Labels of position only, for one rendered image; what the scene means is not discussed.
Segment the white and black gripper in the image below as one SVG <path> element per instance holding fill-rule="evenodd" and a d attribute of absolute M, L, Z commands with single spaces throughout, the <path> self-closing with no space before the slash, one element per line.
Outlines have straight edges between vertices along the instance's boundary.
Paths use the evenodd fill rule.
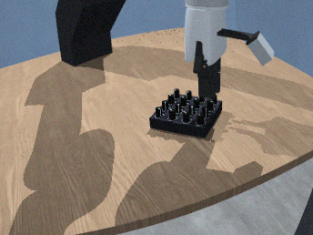
<path fill-rule="evenodd" d="M 193 72 L 198 77 L 198 95 L 215 99 L 216 93 L 220 92 L 221 57 L 227 50 L 227 38 L 218 36 L 217 32 L 227 29 L 225 9 L 228 5 L 201 7 L 186 4 L 186 7 L 185 60 L 190 63 L 195 58 Z"/>

